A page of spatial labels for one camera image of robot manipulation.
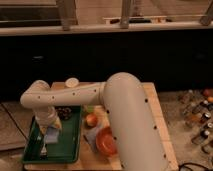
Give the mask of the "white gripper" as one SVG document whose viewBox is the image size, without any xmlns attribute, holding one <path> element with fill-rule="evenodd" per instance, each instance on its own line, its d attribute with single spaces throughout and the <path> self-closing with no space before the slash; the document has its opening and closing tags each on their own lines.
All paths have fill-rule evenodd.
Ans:
<svg viewBox="0 0 213 171">
<path fill-rule="evenodd" d="M 55 108 L 38 108 L 34 110 L 34 115 L 43 135 L 46 134 L 48 127 L 62 129 L 62 124 Z"/>
</svg>

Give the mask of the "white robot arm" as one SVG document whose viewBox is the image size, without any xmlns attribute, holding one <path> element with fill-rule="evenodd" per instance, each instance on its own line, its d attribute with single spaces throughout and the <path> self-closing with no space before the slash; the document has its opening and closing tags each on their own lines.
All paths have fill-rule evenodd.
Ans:
<svg viewBox="0 0 213 171">
<path fill-rule="evenodd" d="M 123 171 L 169 171 L 169 161 L 140 80 L 126 72 L 105 82 L 49 90 L 37 80 L 21 95 L 30 109 L 48 106 L 102 105 L 115 139 Z"/>
</svg>

